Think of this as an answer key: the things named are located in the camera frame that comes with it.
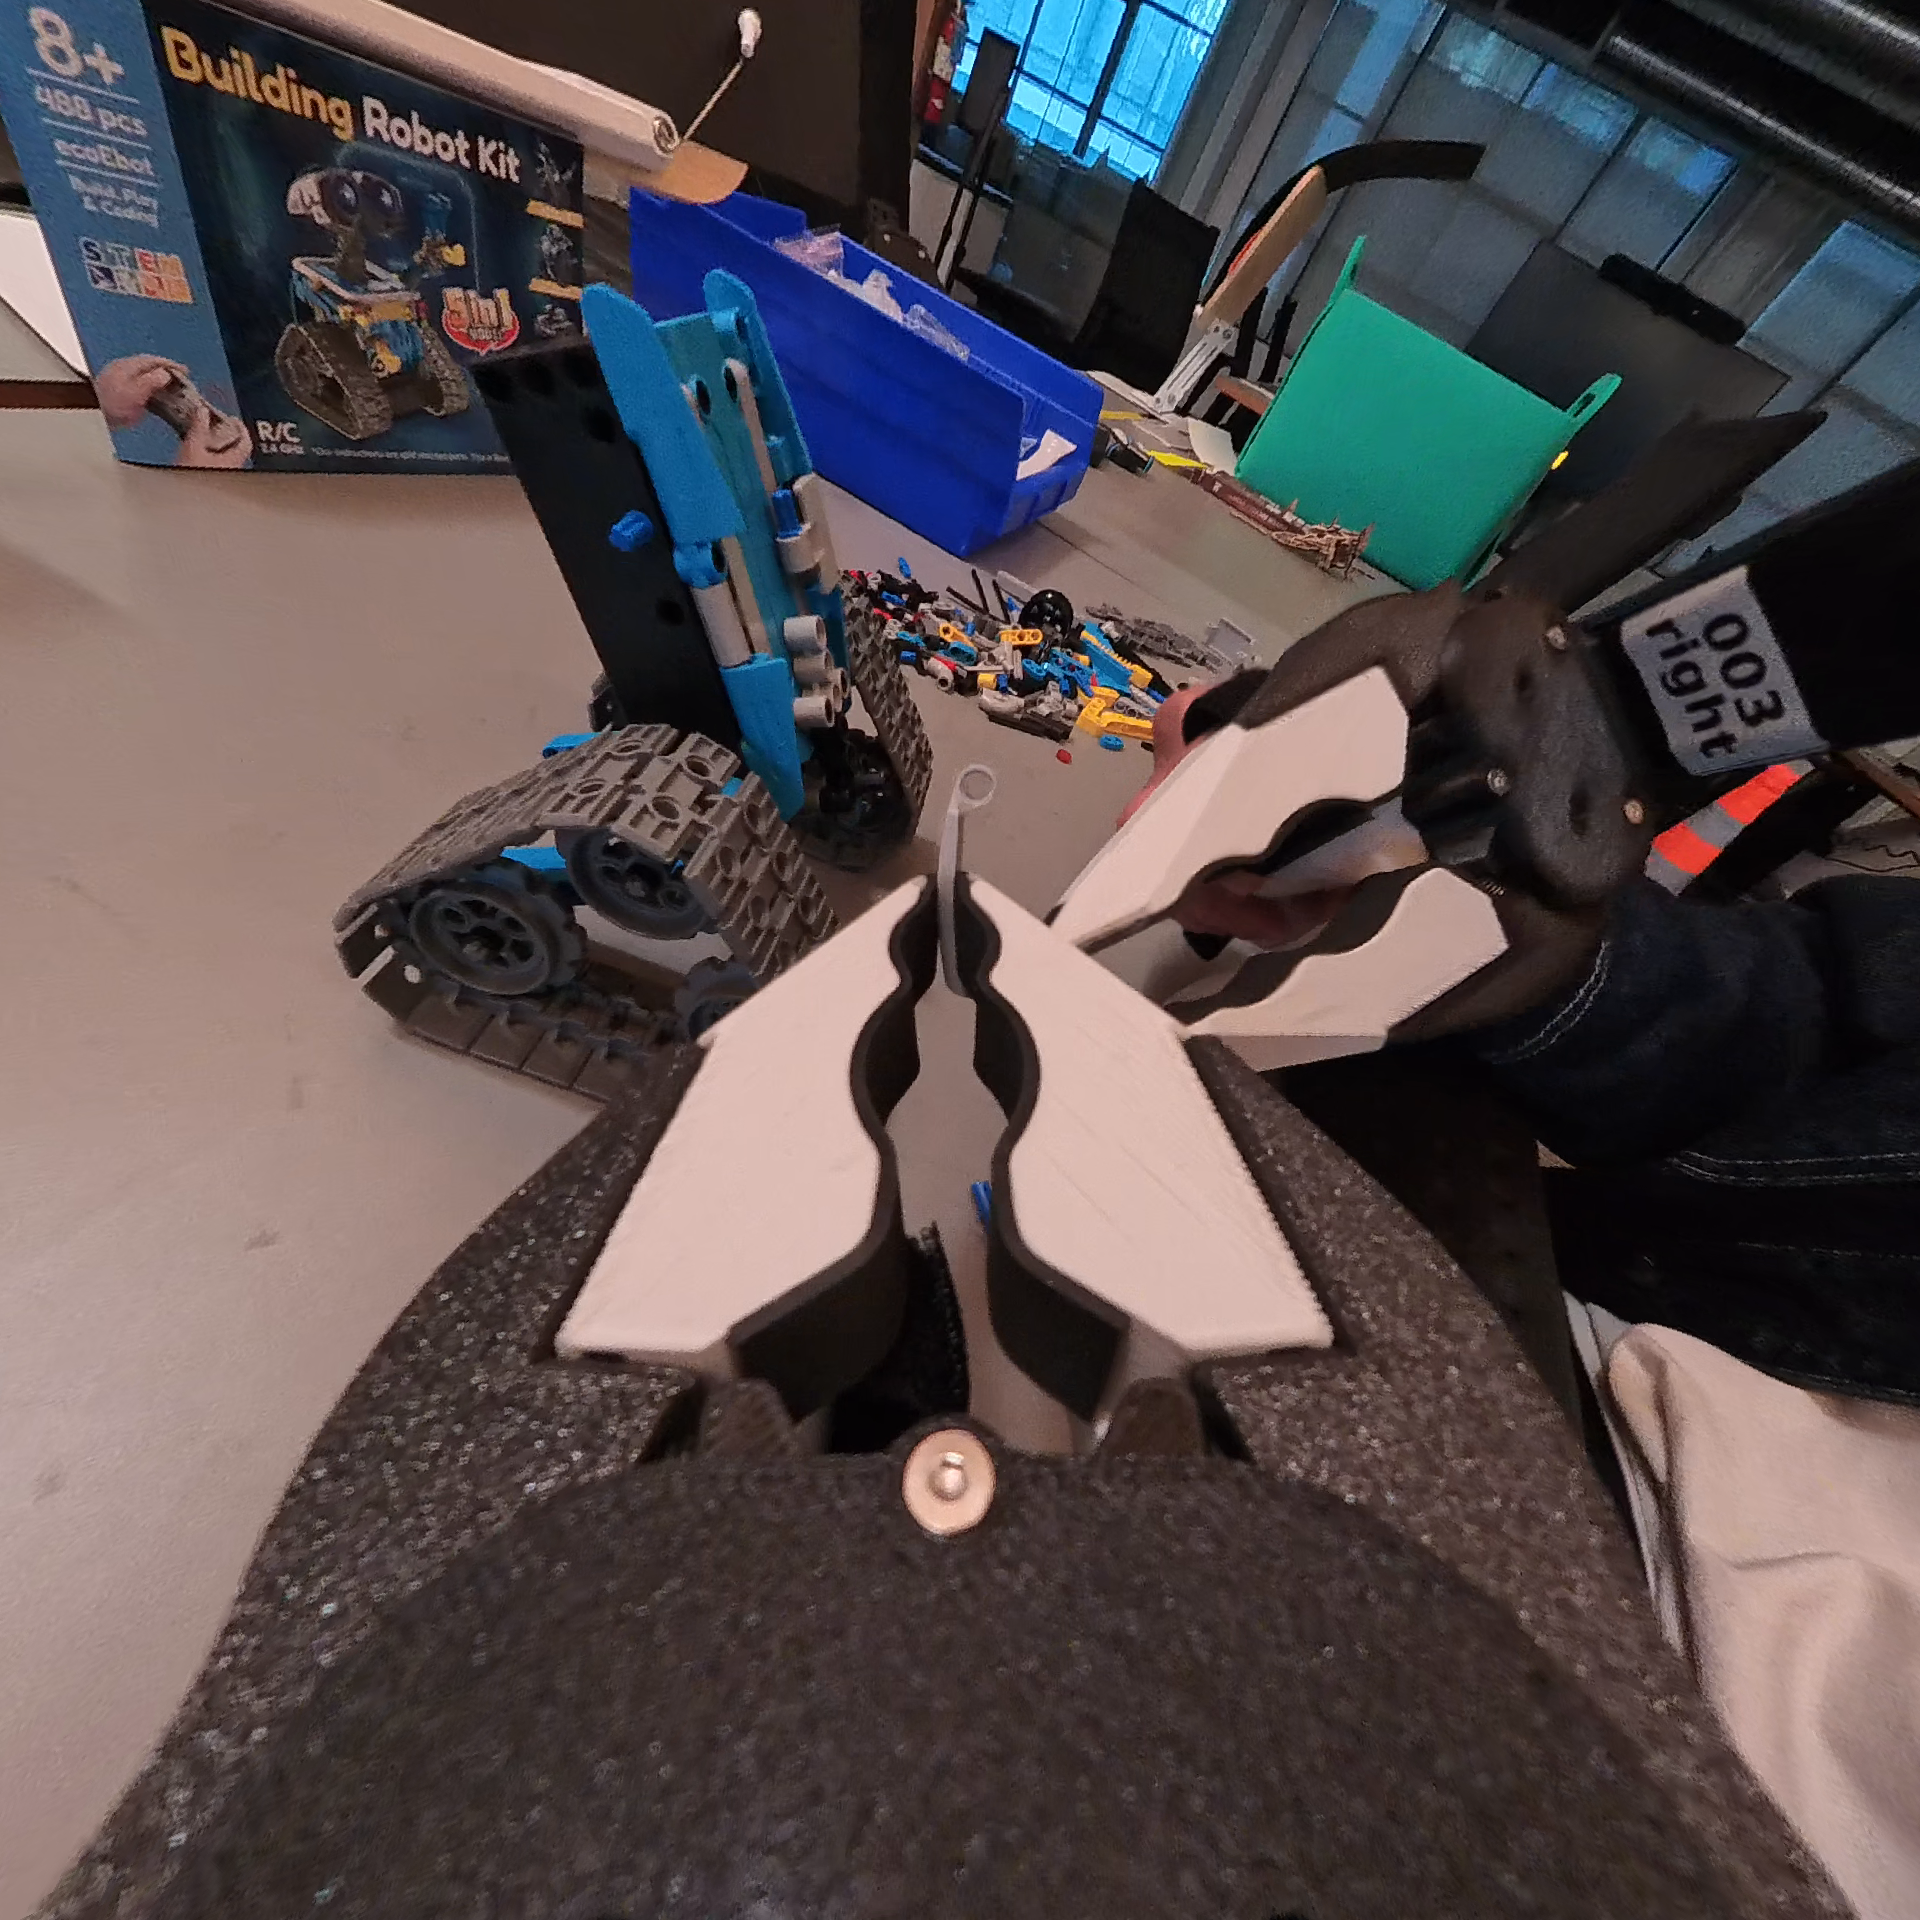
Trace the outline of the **blue grey tracked toy robot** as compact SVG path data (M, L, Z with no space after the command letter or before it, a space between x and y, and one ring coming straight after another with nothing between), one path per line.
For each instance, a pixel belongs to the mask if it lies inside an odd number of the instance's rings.
M930 741L865 595L754 293L479 368L594 643L590 725L458 801L332 919L408 1035L607 1102L836 931L820 867L906 845Z

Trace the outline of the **small robot kit box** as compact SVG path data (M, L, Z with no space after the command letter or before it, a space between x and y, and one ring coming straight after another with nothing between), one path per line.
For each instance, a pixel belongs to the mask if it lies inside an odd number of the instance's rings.
M130 466L508 473L580 145L235 5L4 5L4 127Z

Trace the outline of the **orange traffic cone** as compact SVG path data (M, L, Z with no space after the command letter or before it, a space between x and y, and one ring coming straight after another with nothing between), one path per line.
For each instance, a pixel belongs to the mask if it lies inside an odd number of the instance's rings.
M1663 829L1644 854L1644 879L1668 895L1685 895L1715 863L1730 854L1741 834L1798 786L1816 764L1810 758L1775 760L1725 790L1692 816Z

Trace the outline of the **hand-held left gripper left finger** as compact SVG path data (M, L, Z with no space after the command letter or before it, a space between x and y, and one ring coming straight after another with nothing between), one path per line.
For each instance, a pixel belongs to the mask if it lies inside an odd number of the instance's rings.
M561 1358L875 1370L903 1318L888 1116L919 1070L935 885L899 885L744 1001L647 1154Z

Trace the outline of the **person's right hand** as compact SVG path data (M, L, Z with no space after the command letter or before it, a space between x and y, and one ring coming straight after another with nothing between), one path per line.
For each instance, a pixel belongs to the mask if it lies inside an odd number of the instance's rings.
M1288 950L1318 938L1344 906L1343 889L1271 895L1249 885L1254 876L1220 876L1194 885L1172 912L1194 941Z

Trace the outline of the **pile of small brick parts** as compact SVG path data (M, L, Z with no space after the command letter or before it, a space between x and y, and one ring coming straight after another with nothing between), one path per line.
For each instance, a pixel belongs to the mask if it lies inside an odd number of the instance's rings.
M1230 621L1189 636L1113 609L1077 615L1053 588L976 581L970 595L937 595L903 567L845 573L843 609L849 636L875 641L886 669L1059 747L1077 733L1107 750L1150 747L1175 693L1216 686L1254 661L1249 636Z

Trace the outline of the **white tipped rod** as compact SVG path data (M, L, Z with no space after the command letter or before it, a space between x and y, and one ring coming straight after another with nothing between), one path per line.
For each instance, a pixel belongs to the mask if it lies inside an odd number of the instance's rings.
M683 127L683 140L692 140L701 131L701 125L710 117L710 112L721 104L721 98L728 98L730 85L754 63L757 45L762 45L762 12L754 8L739 11L734 36L739 36L739 52L730 58L730 68L721 76L721 83L710 89L708 102Z

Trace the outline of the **black monitor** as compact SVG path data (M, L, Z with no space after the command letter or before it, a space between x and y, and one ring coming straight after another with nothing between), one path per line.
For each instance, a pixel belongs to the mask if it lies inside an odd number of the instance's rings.
M1155 391L1189 348L1216 244L1216 227L1135 181L1090 312L1062 359Z

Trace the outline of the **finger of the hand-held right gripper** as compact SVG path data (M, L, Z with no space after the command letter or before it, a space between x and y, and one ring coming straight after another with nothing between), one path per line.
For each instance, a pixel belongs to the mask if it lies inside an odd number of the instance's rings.
M1172 915L1192 882L1262 858L1323 804L1377 804L1404 778L1407 710L1380 666L1275 718L1205 735L1090 857L1050 915L1075 947L1113 944Z
M1175 1019L1256 1070L1347 1058L1377 1051L1504 947L1494 898L1476 882L1448 868L1371 876L1306 947L1243 961Z

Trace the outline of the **grey connector with blue pin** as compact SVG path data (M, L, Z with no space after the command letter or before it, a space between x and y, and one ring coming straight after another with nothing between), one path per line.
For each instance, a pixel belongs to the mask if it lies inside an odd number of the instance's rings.
M940 857L935 867L935 898L940 928L940 976L947 993L952 996L970 993L955 961L955 882L963 879L965 823L991 801L991 794L997 767L985 760L972 760L955 774L942 809Z

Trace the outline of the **blue plastic bin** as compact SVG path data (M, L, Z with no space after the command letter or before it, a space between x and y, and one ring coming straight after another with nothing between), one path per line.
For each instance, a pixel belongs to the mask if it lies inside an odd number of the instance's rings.
M696 207L632 189L632 301L669 322L705 306L710 272L744 280L817 472L959 560L1068 502L1100 385L845 243L845 272L886 272L903 312L965 348L952 356L777 250L802 228L751 194Z

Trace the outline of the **white paper sheet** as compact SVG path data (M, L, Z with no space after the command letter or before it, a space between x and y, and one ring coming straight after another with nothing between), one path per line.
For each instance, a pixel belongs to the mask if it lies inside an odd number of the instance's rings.
M76 373L88 376L55 262L39 221L22 207L4 207L4 305Z

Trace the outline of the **brown toy skeleton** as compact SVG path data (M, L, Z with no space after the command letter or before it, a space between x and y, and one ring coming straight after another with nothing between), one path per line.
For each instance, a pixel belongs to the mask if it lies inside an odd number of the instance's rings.
M1360 563L1371 526L1344 528L1343 522L1312 522L1295 506L1281 506L1262 494L1236 484L1220 472L1198 472L1192 484L1220 502L1236 522L1249 526L1274 545L1309 560L1318 573L1347 578Z

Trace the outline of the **white bar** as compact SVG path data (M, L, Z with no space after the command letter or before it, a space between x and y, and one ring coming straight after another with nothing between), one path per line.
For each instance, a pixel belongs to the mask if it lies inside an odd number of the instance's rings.
M252 11L358 58L566 131L585 152L641 170L662 170L683 145L671 117L654 104L576 73L507 57L392 5L252 5Z

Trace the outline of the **large dark screen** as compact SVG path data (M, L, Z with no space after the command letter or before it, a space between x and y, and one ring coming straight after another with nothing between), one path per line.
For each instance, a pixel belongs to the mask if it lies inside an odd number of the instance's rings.
M1644 436L1692 410L1760 416L1788 381L1743 351L1743 322L1725 306L1622 253L1590 264L1555 243L1529 255L1467 354L1555 405L1617 376L1595 423Z

